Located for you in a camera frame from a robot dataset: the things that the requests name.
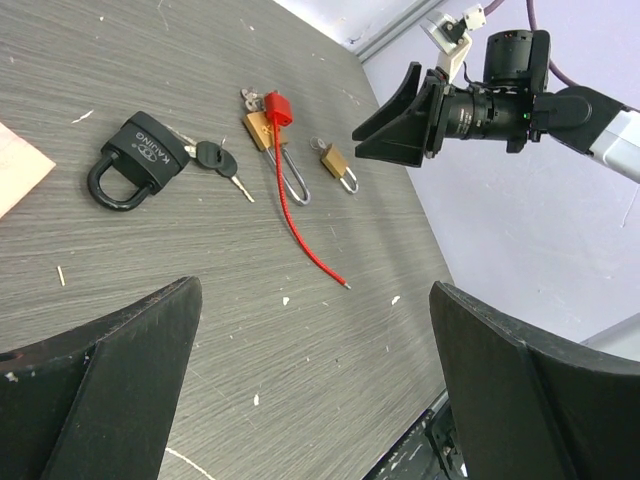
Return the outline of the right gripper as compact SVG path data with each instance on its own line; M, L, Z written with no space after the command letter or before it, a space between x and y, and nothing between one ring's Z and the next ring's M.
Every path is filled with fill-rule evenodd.
M449 76L441 67L427 71L426 91L418 92L422 66L411 62L396 92L352 132L358 158L419 167L423 154L442 149Z

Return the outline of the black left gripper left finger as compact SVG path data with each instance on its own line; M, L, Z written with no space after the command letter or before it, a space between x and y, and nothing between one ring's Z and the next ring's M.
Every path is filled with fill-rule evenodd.
M2 353L2 478L157 478L202 303L183 277Z

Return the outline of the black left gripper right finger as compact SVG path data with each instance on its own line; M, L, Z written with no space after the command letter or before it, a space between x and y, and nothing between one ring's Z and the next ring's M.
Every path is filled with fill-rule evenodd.
M636 479L639 364L442 282L430 317L471 479Z

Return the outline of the black-headed key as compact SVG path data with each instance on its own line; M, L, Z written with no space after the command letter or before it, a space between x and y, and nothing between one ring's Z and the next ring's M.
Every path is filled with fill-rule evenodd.
M221 177L230 180L249 202L255 202L253 196L237 175L238 164L235 157L221 144L216 144L211 141L198 142L196 144L194 159L201 167L213 170Z

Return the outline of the black padlock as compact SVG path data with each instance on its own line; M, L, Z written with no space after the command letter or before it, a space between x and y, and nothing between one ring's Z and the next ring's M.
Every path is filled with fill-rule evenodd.
M87 187L101 206L119 212L137 208L148 196L159 193L191 160L182 142L146 112L132 115L101 149L101 159L87 175ZM101 179L115 169L137 187L126 200L116 200L101 187Z

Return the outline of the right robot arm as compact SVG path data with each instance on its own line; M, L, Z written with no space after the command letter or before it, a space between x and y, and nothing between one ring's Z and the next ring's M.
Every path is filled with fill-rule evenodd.
M550 35L507 30L487 40L483 80L451 84L442 67L409 65L396 93L357 127L358 158L418 168L447 138L503 141L509 153L549 135L624 177L639 179L639 114L586 86L547 91Z

